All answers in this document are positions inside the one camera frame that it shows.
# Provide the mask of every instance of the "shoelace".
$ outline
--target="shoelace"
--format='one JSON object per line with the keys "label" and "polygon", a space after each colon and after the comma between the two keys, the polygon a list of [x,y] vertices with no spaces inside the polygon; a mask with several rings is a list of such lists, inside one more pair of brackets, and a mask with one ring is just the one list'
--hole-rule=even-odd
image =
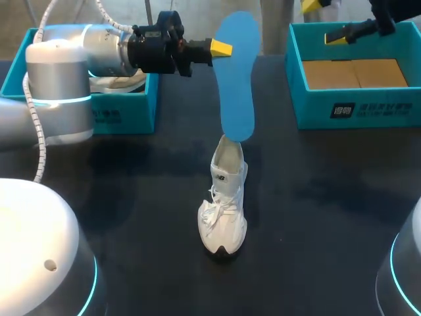
{"label": "shoelace", "polygon": [[235,212],[234,210],[229,210],[228,208],[231,205],[235,205],[239,194],[241,191],[241,187],[238,188],[237,192],[234,194],[233,197],[231,197],[228,201],[221,202],[221,197],[223,196],[220,192],[216,191],[215,187],[212,186],[209,190],[213,203],[209,203],[208,201],[205,201],[206,207],[205,210],[201,213],[202,221],[206,224],[208,228],[207,235],[209,235],[213,228],[215,227],[216,223],[218,222],[219,218],[223,215],[236,215],[238,212]]}

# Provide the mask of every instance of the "logo on box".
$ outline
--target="logo on box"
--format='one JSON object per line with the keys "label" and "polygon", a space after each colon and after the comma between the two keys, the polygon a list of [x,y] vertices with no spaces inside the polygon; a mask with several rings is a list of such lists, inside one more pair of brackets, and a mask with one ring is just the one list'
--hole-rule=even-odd
{"label": "logo on box", "polygon": [[353,115],[355,103],[335,103],[330,115],[331,119],[346,119]]}

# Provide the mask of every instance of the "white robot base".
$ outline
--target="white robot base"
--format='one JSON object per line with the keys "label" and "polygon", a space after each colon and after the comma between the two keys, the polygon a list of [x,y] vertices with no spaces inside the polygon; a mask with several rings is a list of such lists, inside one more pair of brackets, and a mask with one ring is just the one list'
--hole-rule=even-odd
{"label": "white robot base", "polygon": [[106,315],[98,262],[70,206],[51,189],[0,179],[0,250],[0,315]]}
{"label": "white robot base", "polygon": [[392,243],[376,279],[382,316],[421,316],[421,200]]}

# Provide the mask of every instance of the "cardboard box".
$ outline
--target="cardboard box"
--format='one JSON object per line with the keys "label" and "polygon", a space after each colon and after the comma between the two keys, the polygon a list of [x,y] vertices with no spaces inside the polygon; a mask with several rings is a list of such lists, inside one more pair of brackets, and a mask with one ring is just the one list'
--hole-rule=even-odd
{"label": "cardboard box", "polygon": [[311,90],[408,87],[395,59],[303,61],[303,67]]}
{"label": "cardboard box", "polygon": [[[0,96],[26,102],[22,81],[26,73],[25,50],[36,29],[29,29],[7,74]],[[144,93],[93,93],[94,134],[150,134],[155,129],[158,74],[148,74]]]}
{"label": "cardboard box", "polygon": [[285,70],[300,129],[421,126],[421,34],[396,32],[325,45],[344,23],[292,24]]}

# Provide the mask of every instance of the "white cable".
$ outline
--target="white cable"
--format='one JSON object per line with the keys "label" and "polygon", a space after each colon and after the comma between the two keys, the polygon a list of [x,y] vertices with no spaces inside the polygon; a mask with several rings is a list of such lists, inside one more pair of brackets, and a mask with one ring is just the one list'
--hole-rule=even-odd
{"label": "white cable", "polygon": [[[57,1],[58,0],[51,0],[50,4],[48,5],[47,9],[45,10],[45,12],[42,16],[41,23],[39,25],[38,31],[35,34],[34,43],[39,43],[39,42],[42,41],[42,38],[43,38],[43,35],[44,35],[45,25],[47,24],[47,20],[49,18],[49,15],[50,15],[51,11],[53,10],[53,7],[57,3]],[[29,89],[28,81],[29,81],[28,80],[28,73],[26,73],[25,76],[24,76],[22,87],[24,89],[24,94],[25,94],[26,102],[28,104],[29,112],[31,114],[32,122],[34,122],[35,130],[37,132],[38,146],[39,146],[38,168],[37,168],[37,172],[36,172],[36,175],[35,175],[35,178],[34,178],[34,182],[40,183],[41,179],[42,179],[42,176],[44,174],[44,170],[45,170],[45,160],[47,158],[47,147],[45,145],[44,131],[43,131],[41,122],[39,121],[37,110],[35,108],[34,101],[32,99],[32,94],[31,94],[31,91]]]}
{"label": "white cable", "polygon": [[99,9],[99,12],[101,13],[101,15],[103,16],[103,18],[105,19],[105,21],[108,24],[111,24],[112,27],[116,28],[117,30],[123,31],[123,32],[127,32],[130,34],[133,34],[133,29],[131,25],[123,25],[123,24],[119,24],[116,21],[114,21],[111,16],[108,15],[108,13],[105,11],[101,0],[95,0],[95,2],[97,3],[97,7]]}

